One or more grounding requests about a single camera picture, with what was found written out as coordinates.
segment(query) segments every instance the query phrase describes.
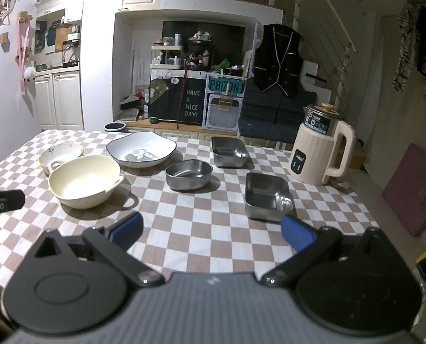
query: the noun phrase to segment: black label on kettle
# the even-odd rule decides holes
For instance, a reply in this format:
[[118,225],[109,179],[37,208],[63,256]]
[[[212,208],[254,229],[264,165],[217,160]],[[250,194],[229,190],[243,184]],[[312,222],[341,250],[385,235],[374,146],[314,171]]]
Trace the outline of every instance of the black label on kettle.
[[311,130],[321,133],[327,134],[329,125],[331,124],[331,120],[324,116],[317,115],[312,111],[308,110],[307,115],[304,119],[304,125]]
[[301,174],[306,159],[307,156],[301,150],[296,149],[293,161],[291,162],[291,170],[297,175]]

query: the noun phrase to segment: wooden cutting board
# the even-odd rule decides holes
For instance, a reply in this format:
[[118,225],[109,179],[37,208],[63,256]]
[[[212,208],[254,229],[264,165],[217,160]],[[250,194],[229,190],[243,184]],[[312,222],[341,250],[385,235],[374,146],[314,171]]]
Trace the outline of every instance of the wooden cutting board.
[[63,41],[67,40],[67,35],[72,32],[72,27],[57,27],[55,35],[55,51],[61,52],[63,50]]

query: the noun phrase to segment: checkered tablecloth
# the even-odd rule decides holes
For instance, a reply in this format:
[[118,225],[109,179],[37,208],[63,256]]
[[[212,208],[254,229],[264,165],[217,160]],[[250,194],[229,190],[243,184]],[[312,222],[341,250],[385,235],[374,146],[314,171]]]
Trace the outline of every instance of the checkered tablecloth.
[[[248,147],[253,164],[245,169],[214,165],[210,142],[173,138],[177,151],[166,162],[147,169],[123,168],[125,180],[111,198],[91,210],[60,205],[38,165],[52,145],[74,141],[84,154],[108,155],[106,145],[125,133],[45,131],[0,163],[0,190],[21,189],[21,210],[0,214],[0,287],[6,286],[31,245],[44,229],[80,234],[90,226],[108,226],[131,210],[142,213],[145,228],[129,253],[167,278],[172,271],[255,271],[260,277],[292,255],[280,225],[250,220],[244,212],[249,171],[283,177],[294,196],[299,218],[314,227],[333,226],[345,234],[361,234],[377,226],[357,194],[345,182],[326,186],[298,182],[284,166],[290,152]],[[196,193],[172,191],[164,170],[181,159],[202,159],[213,166],[211,185]]]

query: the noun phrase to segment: beige kettle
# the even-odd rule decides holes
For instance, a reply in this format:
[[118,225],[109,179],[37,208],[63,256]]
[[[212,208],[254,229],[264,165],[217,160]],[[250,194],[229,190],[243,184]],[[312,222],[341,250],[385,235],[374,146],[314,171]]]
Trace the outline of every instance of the beige kettle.
[[[328,103],[305,108],[304,122],[299,127],[289,159],[290,174],[301,182],[324,185],[330,177],[345,175],[350,166],[356,133],[333,108]],[[334,168],[342,136],[347,142],[341,165]]]

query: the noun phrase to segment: bowl handle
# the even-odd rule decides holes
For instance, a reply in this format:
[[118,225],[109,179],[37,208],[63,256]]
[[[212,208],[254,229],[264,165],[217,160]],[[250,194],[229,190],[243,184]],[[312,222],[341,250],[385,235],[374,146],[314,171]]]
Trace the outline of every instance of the bowl handle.
[[123,180],[124,180],[124,176],[122,175],[119,176],[117,181],[114,182],[114,184],[110,188],[106,189],[105,193],[108,194],[109,192],[113,191],[116,187],[118,187],[122,183]]
[[50,173],[52,173],[53,171],[55,171],[60,165],[65,164],[67,161],[65,160],[60,160],[60,159],[56,159],[54,161],[51,161],[48,164],[48,171]]

